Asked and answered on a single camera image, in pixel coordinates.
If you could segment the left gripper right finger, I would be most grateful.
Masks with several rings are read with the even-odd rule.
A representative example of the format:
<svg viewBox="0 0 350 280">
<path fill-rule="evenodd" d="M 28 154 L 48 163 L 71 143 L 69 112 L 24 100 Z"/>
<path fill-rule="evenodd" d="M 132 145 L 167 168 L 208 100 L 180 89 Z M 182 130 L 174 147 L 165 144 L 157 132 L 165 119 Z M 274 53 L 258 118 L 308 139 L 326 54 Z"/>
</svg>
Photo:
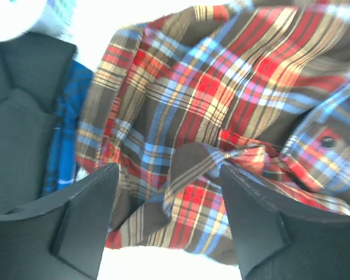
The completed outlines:
<svg viewBox="0 0 350 280">
<path fill-rule="evenodd" d="M 220 180 L 243 279 L 350 279 L 350 216 L 301 204 L 227 165 Z"/>
</svg>

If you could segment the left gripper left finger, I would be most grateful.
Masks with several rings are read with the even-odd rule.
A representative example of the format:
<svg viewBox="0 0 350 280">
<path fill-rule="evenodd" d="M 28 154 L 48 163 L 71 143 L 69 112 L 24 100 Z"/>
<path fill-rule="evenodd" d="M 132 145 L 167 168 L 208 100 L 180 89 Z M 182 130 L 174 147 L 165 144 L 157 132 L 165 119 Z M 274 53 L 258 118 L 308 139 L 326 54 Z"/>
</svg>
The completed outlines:
<svg viewBox="0 0 350 280">
<path fill-rule="evenodd" d="M 110 163 L 0 215 L 0 279 L 96 279 L 118 177 Z"/>
</svg>

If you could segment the red plaid long sleeve shirt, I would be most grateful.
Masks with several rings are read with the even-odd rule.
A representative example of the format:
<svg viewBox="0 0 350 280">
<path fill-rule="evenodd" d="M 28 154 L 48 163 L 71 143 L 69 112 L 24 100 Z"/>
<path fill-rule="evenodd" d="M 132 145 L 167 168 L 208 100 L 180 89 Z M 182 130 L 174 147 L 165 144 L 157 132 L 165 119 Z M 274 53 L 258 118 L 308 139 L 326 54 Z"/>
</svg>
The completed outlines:
<svg viewBox="0 0 350 280">
<path fill-rule="evenodd" d="M 106 247 L 236 265 L 219 172 L 350 216 L 350 1 L 233 1 L 120 29 L 79 119 L 119 167 Z"/>
</svg>

